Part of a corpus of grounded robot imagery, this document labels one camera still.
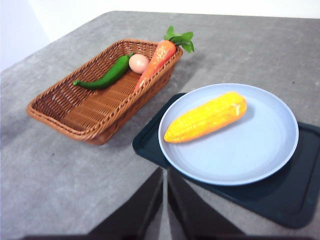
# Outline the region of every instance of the plastic food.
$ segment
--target plastic food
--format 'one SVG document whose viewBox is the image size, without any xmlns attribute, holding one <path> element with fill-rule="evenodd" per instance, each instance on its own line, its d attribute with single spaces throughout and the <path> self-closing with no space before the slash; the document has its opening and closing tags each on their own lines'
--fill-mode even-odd
<svg viewBox="0 0 320 240">
<path fill-rule="evenodd" d="M 111 84 L 114 84 L 119 78 L 121 78 L 123 74 L 125 74 L 128 71 L 129 59 L 132 55 L 133 53 L 119 57 L 115 64 L 110 68 L 110 70 L 107 71 L 105 75 L 101 77 L 99 80 L 93 82 L 75 80 L 73 82 L 73 85 L 79 85 L 85 89 L 96 90 L 104 89 L 110 86 Z"/>
<path fill-rule="evenodd" d="M 182 143 L 197 139 L 240 119 L 247 111 L 246 99 L 237 92 L 227 92 L 175 119 L 164 140 Z"/>
<path fill-rule="evenodd" d="M 135 54 L 130 57 L 129 66 L 135 73 L 142 74 L 146 70 L 149 62 L 149 59 L 145 55 Z"/>
<path fill-rule="evenodd" d="M 191 51 L 194 52 L 194 44 L 191 41 L 193 36 L 193 32 L 185 32 L 183 34 L 174 33 L 174 27 L 170 26 L 166 35 L 164 35 L 164 40 L 157 45 L 150 63 L 142 73 L 134 91 L 136 92 L 145 81 L 150 79 L 169 60 L 169 58 L 175 54 L 177 46 L 181 45 L 188 53 Z"/>
</svg>

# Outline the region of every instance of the wicker basket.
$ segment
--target wicker basket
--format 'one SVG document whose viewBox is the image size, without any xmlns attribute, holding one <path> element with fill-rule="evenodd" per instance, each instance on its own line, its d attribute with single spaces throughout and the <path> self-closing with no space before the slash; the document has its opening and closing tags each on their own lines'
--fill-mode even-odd
<svg viewBox="0 0 320 240">
<path fill-rule="evenodd" d="M 33 99 L 26 108 L 27 113 L 74 140 L 95 145 L 106 143 L 169 81 L 183 50 L 177 47 L 169 61 L 136 92 L 134 88 L 140 75 L 130 69 L 103 90 L 87 90 L 74 86 L 73 81 L 96 81 L 120 56 L 132 52 L 151 59 L 157 44 L 137 39 L 113 43 Z"/>
</svg>

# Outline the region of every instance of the light blue plate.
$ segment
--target light blue plate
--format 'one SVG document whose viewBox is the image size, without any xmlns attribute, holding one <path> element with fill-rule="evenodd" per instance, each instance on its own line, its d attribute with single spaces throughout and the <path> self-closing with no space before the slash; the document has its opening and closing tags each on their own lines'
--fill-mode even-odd
<svg viewBox="0 0 320 240">
<path fill-rule="evenodd" d="M 240 120 L 189 142 L 164 140 L 174 119 L 229 91 L 247 100 Z M 297 120 L 282 100 L 238 83 L 208 85 L 185 94 L 164 113 L 158 131 L 161 150 L 172 166 L 195 180 L 225 186 L 253 183 L 275 173 L 290 160 L 299 138 Z"/>
</svg>

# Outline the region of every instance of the carrot leaves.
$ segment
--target carrot leaves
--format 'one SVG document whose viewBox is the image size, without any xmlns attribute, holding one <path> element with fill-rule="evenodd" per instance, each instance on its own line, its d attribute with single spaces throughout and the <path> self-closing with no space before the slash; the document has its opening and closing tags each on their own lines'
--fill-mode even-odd
<svg viewBox="0 0 320 240">
<path fill-rule="evenodd" d="M 188 53 L 194 52 L 195 47 L 193 42 L 191 41 L 194 33 L 192 31 L 185 32 L 182 34 L 175 33 L 174 27 L 171 25 L 169 26 L 166 34 L 164 35 L 164 40 L 168 40 L 173 42 L 176 46 L 181 46 L 184 50 Z"/>
</svg>

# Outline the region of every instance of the gray table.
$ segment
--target gray table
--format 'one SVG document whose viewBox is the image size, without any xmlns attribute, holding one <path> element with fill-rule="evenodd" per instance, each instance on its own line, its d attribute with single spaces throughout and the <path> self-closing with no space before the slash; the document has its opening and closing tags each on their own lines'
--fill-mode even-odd
<svg viewBox="0 0 320 240">
<path fill-rule="evenodd" d="M 184 53 L 164 89 L 107 144 L 74 141 L 27 116 L 36 95 L 113 42 L 160 41 L 171 24 L 194 32 L 195 53 Z M 172 95 L 215 83 L 254 85 L 285 101 L 298 121 L 320 126 L 319 76 L 320 19 L 124 11 L 97 17 L 1 73 L 1 239 L 85 234 L 121 206 L 157 168 L 135 154 L 132 140 Z M 189 184 L 246 234 L 320 237 L 319 203 L 312 222 L 293 230 Z M 164 202 L 151 239 L 171 238 L 169 214 Z"/>
</svg>

